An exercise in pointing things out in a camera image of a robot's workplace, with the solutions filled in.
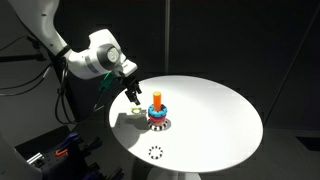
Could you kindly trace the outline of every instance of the round white table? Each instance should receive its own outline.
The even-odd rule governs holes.
[[[259,114],[226,86],[196,77],[161,76],[141,81],[140,88],[140,113],[132,111],[137,106],[123,91],[111,106],[109,120],[120,144],[155,166],[150,180],[197,180],[198,173],[240,164],[260,145]],[[147,124],[155,91],[161,92],[168,109],[169,126],[162,131],[151,130]]]

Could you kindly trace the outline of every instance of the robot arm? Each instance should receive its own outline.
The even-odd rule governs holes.
[[[81,79],[92,79],[109,72],[118,77],[127,88],[130,102],[137,105],[136,91],[140,94],[138,81],[129,76],[138,68],[122,53],[110,33],[104,29],[92,33],[90,46],[82,52],[68,49],[67,43],[56,31],[53,19],[60,0],[8,0],[22,24],[36,37],[52,56],[64,57],[69,70]]]

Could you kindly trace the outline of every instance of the black cable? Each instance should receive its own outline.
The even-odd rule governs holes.
[[[51,68],[51,66],[52,66],[52,64],[50,64],[50,65],[48,66],[48,68],[46,69],[46,71],[43,73],[41,80],[40,80],[37,84],[35,84],[33,87],[31,87],[30,89],[27,89],[26,91],[22,91],[22,92],[19,92],[19,93],[0,94],[0,97],[1,97],[1,96],[2,96],[2,97],[5,97],[5,96],[18,96],[18,95],[25,94],[25,93],[28,93],[28,92],[32,91],[33,89],[35,89],[36,87],[38,87],[38,86],[44,81],[44,79],[46,78],[46,76],[47,76],[47,74],[48,74],[48,72],[49,72],[49,70],[50,70],[50,68]]]
[[[302,41],[301,41],[300,44],[299,44],[298,50],[296,51],[295,56],[294,56],[294,58],[293,58],[293,60],[292,60],[292,62],[291,62],[291,64],[290,64],[290,66],[289,66],[289,69],[288,69],[288,71],[287,71],[287,73],[286,73],[286,75],[285,75],[285,77],[284,77],[284,79],[283,79],[283,81],[282,81],[279,89],[278,89],[278,92],[277,92],[277,94],[276,94],[276,97],[274,98],[274,100],[273,100],[273,102],[272,102],[272,104],[271,104],[271,107],[270,107],[270,110],[269,110],[269,112],[268,112],[268,114],[267,114],[267,117],[265,118],[265,120],[264,120],[264,122],[263,122],[263,127],[265,127],[265,126],[267,125],[267,123],[268,123],[269,117],[270,117],[270,115],[271,115],[271,113],[272,113],[272,111],[273,111],[273,109],[274,109],[274,107],[275,107],[276,102],[277,102],[278,99],[279,99],[279,96],[280,96],[280,94],[281,94],[281,92],[282,92],[282,90],[283,90],[283,88],[284,88],[284,85],[285,85],[286,82],[287,82],[287,79],[288,79],[289,75],[291,74],[291,71],[292,71],[294,65],[296,64],[296,61],[297,61],[298,56],[299,56],[299,54],[300,54],[300,51],[301,51],[301,49],[302,49],[302,47],[303,47],[303,45],[304,45],[304,43],[305,43],[305,41],[306,41],[306,39],[307,39],[307,36],[309,35],[309,33],[310,33],[310,31],[311,31],[311,28],[312,28],[312,26],[313,26],[313,23],[314,23],[315,19],[317,18],[318,14],[319,14],[319,11],[320,11],[320,3],[318,3],[318,5],[317,5],[317,7],[316,7],[315,13],[313,14],[313,17],[312,17],[312,19],[311,19],[311,21],[310,21],[310,23],[309,23],[309,25],[308,25],[308,27],[307,27],[307,30],[306,30],[303,38],[302,38]]]
[[[37,75],[35,78],[31,79],[30,81],[26,82],[26,83],[23,83],[23,84],[20,84],[20,85],[16,85],[16,86],[10,86],[10,87],[0,87],[0,90],[5,90],[5,89],[15,89],[15,88],[19,88],[19,87],[22,87],[22,86],[25,86],[25,85],[28,85],[32,82],[34,82],[35,80],[39,79],[43,73],[45,73],[47,71],[47,69],[51,66],[51,64],[49,64],[46,68],[44,68],[40,73],[39,75]]]
[[[27,37],[28,37],[28,36],[21,36],[21,37],[15,39],[14,41],[12,41],[11,43],[9,43],[8,45],[0,48],[0,52],[3,51],[3,50],[5,50],[5,49],[7,49],[8,47],[10,47],[11,45],[13,45],[13,44],[16,43],[17,41],[19,41],[19,40],[21,40],[21,39],[23,39],[23,38],[27,38]]]
[[[64,97],[66,95],[66,89],[65,89],[65,84],[66,84],[66,81],[67,81],[67,77],[68,77],[68,63],[67,62],[64,62],[64,68],[63,68],[63,71],[62,71],[62,77],[61,77],[61,85],[60,85],[60,89],[58,90],[58,97],[57,97],[57,101],[56,101],[56,106],[55,106],[55,116],[56,116],[56,119],[59,123],[61,124],[80,124],[80,123],[83,123],[83,122],[86,122],[92,115],[94,112],[96,112],[96,107],[104,93],[104,90],[102,92],[100,92],[99,94],[99,97],[97,99],[97,102],[96,104],[94,105],[93,107],[93,110],[90,112],[89,116],[81,121],[81,122],[77,122],[76,120],[71,120],[68,113],[67,113],[67,109],[66,109],[66,105],[65,105],[65,101],[64,101]],[[61,99],[61,104],[62,104],[62,109],[63,109],[63,112],[64,112],[64,115],[67,119],[68,122],[63,122],[60,118],[59,118],[59,115],[58,115],[58,104],[60,102],[60,99]]]

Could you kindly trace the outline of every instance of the orange peg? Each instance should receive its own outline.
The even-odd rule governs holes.
[[[153,93],[153,109],[155,111],[161,111],[161,92]]]

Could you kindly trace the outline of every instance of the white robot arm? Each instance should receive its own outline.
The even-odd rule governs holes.
[[[107,29],[92,33],[90,46],[82,52],[72,51],[54,27],[54,15],[60,0],[8,0],[22,24],[39,40],[53,57],[64,58],[69,70],[78,78],[92,79],[109,72],[126,82],[129,100],[140,104],[132,82],[126,81],[137,65],[122,53]],[[42,173],[28,163],[10,146],[0,132],[0,179],[41,179]]]
[[[68,62],[69,70],[81,79],[91,79],[113,71],[118,77],[128,77],[137,65],[122,53],[110,33],[104,29],[92,33],[90,46],[82,52],[71,49],[64,52],[67,43],[54,27],[54,15],[60,0],[8,0],[25,27],[52,53],[62,55]]]

